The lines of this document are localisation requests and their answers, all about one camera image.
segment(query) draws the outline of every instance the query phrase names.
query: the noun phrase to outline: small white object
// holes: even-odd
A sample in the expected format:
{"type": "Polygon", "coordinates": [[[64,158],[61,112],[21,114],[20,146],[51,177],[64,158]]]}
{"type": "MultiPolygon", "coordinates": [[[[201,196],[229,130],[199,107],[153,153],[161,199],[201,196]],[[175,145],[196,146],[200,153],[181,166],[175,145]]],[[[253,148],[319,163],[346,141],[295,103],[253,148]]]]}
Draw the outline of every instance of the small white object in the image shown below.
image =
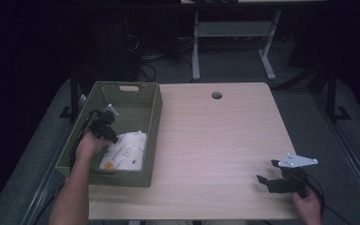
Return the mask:
{"type": "Polygon", "coordinates": [[[119,135],[116,144],[108,146],[99,168],[139,171],[143,166],[146,141],[147,135],[141,131],[119,135]]]}
{"type": "Polygon", "coordinates": [[[299,157],[295,154],[288,153],[286,154],[286,157],[278,163],[278,166],[292,168],[314,164],[318,164],[318,160],[316,158],[299,157]]]}
{"type": "Polygon", "coordinates": [[[119,113],[116,112],[116,110],[113,108],[113,105],[112,104],[109,104],[107,107],[106,107],[106,110],[105,111],[109,111],[111,113],[113,113],[114,115],[118,116],[119,113]]]}

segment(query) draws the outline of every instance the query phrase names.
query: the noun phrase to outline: white cloth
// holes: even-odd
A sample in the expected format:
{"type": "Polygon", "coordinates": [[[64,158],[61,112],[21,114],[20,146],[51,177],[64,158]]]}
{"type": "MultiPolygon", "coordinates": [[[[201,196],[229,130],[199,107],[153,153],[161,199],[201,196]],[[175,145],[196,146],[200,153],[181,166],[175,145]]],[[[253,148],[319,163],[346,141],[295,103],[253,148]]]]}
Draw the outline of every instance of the white cloth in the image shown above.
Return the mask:
{"type": "Polygon", "coordinates": [[[100,169],[139,171],[143,165],[143,155],[147,135],[130,132],[118,136],[116,144],[107,148],[101,160],[100,169]]]}

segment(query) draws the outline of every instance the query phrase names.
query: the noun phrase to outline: dark wall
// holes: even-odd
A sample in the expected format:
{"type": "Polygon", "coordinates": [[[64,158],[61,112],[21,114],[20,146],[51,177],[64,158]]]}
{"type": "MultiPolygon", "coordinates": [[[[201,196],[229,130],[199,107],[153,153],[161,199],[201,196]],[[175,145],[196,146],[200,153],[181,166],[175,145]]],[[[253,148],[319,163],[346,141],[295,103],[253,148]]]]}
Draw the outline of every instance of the dark wall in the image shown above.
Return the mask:
{"type": "Polygon", "coordinates": [[[0,1],[0,192],[68,79],[64,21],[49,1],[0,1]]]}
{"type": "Polygon", "coordinates": [[[310,11],[293,49],[291,67],[325,63],[360,104],[360,1],[310,11]]]}

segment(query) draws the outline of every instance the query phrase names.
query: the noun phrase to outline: basket handle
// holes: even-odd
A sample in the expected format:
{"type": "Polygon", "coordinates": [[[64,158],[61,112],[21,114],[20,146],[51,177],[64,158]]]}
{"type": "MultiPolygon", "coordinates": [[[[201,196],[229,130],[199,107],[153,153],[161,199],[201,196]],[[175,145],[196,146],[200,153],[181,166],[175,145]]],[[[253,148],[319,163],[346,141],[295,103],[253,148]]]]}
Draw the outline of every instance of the basket handle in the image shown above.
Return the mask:
{"type": "Polygon", "coordinates": [[[125,92],[139,92],[139,86],[119,85],[119,90],[125,91],[125,92]]]}

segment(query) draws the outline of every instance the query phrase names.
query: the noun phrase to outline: hand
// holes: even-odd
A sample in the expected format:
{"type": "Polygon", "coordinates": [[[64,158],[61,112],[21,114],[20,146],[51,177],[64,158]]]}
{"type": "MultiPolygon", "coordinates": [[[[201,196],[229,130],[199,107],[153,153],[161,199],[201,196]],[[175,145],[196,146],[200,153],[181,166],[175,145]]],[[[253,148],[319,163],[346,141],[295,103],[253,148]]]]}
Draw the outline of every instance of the hand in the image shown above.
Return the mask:
{"type": "Polygon", "coordinates": [[[110,145],[110,140],[96,138],[92,131],[88,130],[83,134],[81,142],[77,148],[77,158],[92,158],[101,151],[104,146],[110,145]]]}
{"type": "Polygon", "coordinates": [[[321,203],[314,191],[308,187],[306,187],[306,194],[306,198],[302,199],[298,193],[291,193],[296,212],[306,225],[320,225],[321,203]]]}

